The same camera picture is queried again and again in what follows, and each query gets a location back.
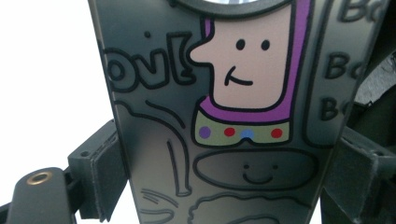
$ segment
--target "blue dot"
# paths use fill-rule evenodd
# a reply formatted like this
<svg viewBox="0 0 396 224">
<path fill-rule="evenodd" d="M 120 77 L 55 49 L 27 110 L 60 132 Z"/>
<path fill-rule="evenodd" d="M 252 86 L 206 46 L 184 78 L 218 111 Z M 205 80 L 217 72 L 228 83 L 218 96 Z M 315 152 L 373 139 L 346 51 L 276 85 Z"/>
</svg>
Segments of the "blue dot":
<svg viewBox="0 0 396 224">
<path fill-rule="evenodd" d="M 209 128 L 209 127 L 204 126 L 204 127 L 202 127 L 202 128 L 199 129 L 199 135 L 200 135 L 202 138 L 204 138 L 204 139 L 210 137 L 210 134 L 211 134 L 211 133 L 212 133 L 212 132 L 210 131 L 210 128 Z"/>
<path fill-rule="evenodd" d="M 244 131 L 241 132 L 241 138 L 253 139 L 253 137 L 254 137 L 254 132 L 251 131 L 250 129 L 245 129 Z"/>
</svg>

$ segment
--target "cartoon eye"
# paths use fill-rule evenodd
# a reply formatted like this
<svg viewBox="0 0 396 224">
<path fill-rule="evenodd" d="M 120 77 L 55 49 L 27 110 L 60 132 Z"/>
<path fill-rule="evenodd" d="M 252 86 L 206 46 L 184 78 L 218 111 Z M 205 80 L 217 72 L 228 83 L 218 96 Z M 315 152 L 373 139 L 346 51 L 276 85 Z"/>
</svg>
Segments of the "cartoon eye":
<svg viewBox="0 0 396 224">
<path fill-rule="evenodd" d="M 268 50 L 269 48 L 270 48 L 270 41 L 269 40 L 262 41 L 262 49 Z"/>
<path fill-rule="evenodd" d="M 236 48 L 239 50 L 242 50 L 245 47 L 245 40 L 244 39 L 239 39 L 236 42 Z"/>
</svg>

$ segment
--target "red dot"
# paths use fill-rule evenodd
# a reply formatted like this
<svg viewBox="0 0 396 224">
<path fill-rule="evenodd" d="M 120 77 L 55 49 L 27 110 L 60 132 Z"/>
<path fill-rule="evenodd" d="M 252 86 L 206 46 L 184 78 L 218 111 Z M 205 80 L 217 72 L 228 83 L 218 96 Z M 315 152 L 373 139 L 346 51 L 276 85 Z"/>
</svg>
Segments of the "red dot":
<svg viewBox="0 0 396 224">
<path fill-rule="evenodd" d="M 283 132 L 282 132 L 281 129 L 273 129 L 273 130 L 271 131 L 271 136 L 272 136 L 273 138 L 280 138 L 280 137 L 282 136 L 282 134 L 283 134 Z"/>
<path fill-rule="evenodd" d="M 224 130 L 224 134 L 228 137 L 231 137 L 235 134 L 235 129 L 234 128 L 226 128 Z"/>
</svg>

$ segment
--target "cartoon mouth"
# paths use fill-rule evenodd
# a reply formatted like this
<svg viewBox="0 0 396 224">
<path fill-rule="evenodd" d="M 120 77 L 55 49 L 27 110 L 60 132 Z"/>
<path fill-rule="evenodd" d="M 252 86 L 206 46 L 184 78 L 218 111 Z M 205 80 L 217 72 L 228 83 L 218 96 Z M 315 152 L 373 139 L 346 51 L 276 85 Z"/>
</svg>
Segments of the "cartoon mouth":
<svg viewBox="0 0 396 224">
<path fill-rule="evenodd" d="M 246 182 L 248 182 L 249 184 L 253 184 L 253 185 L 264 185 L 264 184 L 268 184 L 269 182 L 271 182 L 274 177 L 269 175 L 265 178 L 261 178 L 261 179 L 252 179 L 251 177 L 248 177 L 248 175 L 246 173 L 243 174 L 244 180 Z"/>
<path fill-rule="evenodd" d="M 243 86 L 251 86 L 251 85 L 253 85 L 253 81 L 242 80 L 242 79 L 233 77 L 233 71 L 235 70 L 235 68 L 236 67 L 233 66 L 230 69 L 230 71 L 228 71 L 227 76 L 225 77 L 225 80 L 224 80 L 224 85 L 225 86 L 228 86 L 230 84 L 230 81 L 234 82 L 236 84 L 239 84 L 239 85 L 243 85 Z"/>
</svg>

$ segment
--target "cartoon drawing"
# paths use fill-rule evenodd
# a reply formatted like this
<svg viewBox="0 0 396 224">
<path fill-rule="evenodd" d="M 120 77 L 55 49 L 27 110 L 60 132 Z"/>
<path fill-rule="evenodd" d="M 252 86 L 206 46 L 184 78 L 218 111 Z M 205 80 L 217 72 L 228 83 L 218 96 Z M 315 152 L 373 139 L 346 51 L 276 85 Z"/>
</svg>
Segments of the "cartoon drawing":
<svg viewBox="0 0 396 224">
<path fill-rule="evenodd" d="M 199 199 L 190 208 L 188 223 L 280 224 L 290 223 L 285 214 L 292 216 L 308 211 L 309 207 L 288 197 L 219 194 Z M 295 218 L 292 223 L 304 223 L 304 217 Z"/>
<path fill-rule="evenodd" d="M 300 188 L 315 177 L 318 160 L 308 152 L 290 148 L 234 149 L 200 156 L 193 169 L 206 183 L 223 189 L 285 190 Z"/>
<path fill-rule="evenodd" d="M 294 4 L 238 21 L 206 20 L 190 53 L 211 67 L 211 91 L 196 108 L 193 137 L 203 146 L 285 143 L 309 7 Z M 303 28 L 295 29 L 293 25 Z"/>
<path fill-rule="evenodd" d="M 136 26 L 132 47 L 104 49 L 142 223 L 289 224 L 307 216 L 316 155 L 266 146 L 292 138 L 310 2 L 202 20 L 202 39 L 198 15 L 164 5 L 170 12 L 152 21 L 168 26 Z M 180 17 L 169 18 L 177 13 L 196 26 L 176 27 Z"/>
</svg>

